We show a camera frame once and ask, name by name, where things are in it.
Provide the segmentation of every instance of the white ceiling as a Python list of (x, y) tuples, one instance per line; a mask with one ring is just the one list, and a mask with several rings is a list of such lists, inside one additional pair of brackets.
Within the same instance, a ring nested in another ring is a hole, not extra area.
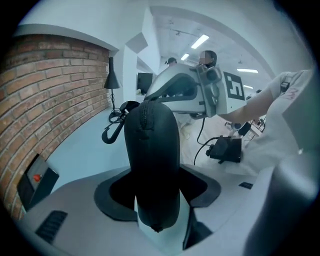
[[(163, 62), (174, 57), (178, 62), (188, 65), (199, 63), (200, 53), (204, 50), (212, 50), (217, 54), (217, 65), (224, 71), (241, 76), (244, 85), (252, 86), (246, 89), (246, 95), (263, 89), (271, 80), (267, 72), (259, 62), (254, 59), (239, 44), (216, 31), (192, 20), (178, 17), (156, 15), (153, 17), (157, 29), (158, 44)], [(203, 34), (209, 39), (197, 49), (192, 49), (193, 43)], [(190, 56), (181, 61), (181, 57), (188, 53)], [(237, 69), (255, 69), (256, 73), (238, 72)]]

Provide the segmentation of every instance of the lamp shade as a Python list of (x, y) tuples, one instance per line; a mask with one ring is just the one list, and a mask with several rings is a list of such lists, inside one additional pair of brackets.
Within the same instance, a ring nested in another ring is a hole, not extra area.
[(116, 73), (114, 70), (114, 58), (113, 57), (109, 58), (109, 74), (106, 77), (104, 88), (106, 88), (106, 89), (120, 88), (117, 77), (116, 77)]

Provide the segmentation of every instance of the black carabiner clip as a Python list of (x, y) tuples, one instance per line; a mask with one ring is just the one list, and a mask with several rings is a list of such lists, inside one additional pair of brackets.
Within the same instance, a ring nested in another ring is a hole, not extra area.
[(122, 127), (125, 124), (125, 120), (126, 120), (126, 115), (127, 113), (129, 113), (131, 110), (133, 110), (134, 108), (136, 108), (137, 106), (139, 106), (139, 102), (136, 101), (126, 101), (125, 103), (123, 103), (120, 107), (120, 112), (121, 115), (118, 117), (117, 121), (120, 121), (120, 123), (118, 124), (118, 127), (115, 129), (114, 133), (112, 134), (112, 136), (109, 138), (108, 137), (108, 131), (110, 129), (110, 126), (114, 125), (115, 122), (110, 123), (105, 129), (104, 132), (101, 135), (102, 141), (106, 144), (112, 144), (116, 141), (116, 139), (119, 136), (119, 133), (122, 129)]

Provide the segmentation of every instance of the person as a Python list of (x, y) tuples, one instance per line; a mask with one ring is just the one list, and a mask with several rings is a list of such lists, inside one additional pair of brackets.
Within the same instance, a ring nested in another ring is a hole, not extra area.
[(234, 174), (256, 176), (281, 160), (320, 145), (318, 69), (283, 72), (247, 104), (223, 119), (244, 124), (266, 115), (268, 125), (242, 150), (240, 163), (224, 162), (215, 168)]
[(169, 67), (172, 67), (173, 65), (177, 64), (177, 59), (170, 57), (164, 64), (168, 64)]
[(205, 65), (207, 68), (215, 67), (217, 64), (217, 54), (213, 50), (204, 50), (200, 54), (199, 65)]

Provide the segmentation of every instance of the person's arm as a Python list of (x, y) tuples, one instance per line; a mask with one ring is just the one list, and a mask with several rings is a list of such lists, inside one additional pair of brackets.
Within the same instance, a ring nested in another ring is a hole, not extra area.
[(236, 123), (244, 124), (257, 117), (264, 116), (272, 102), (281, 94), (281, 83), (287, 72), (281, 73), (273, 79), (266, 89), (250, 98), (246, 105), (228, 114), (220, 114), (223, 119)]

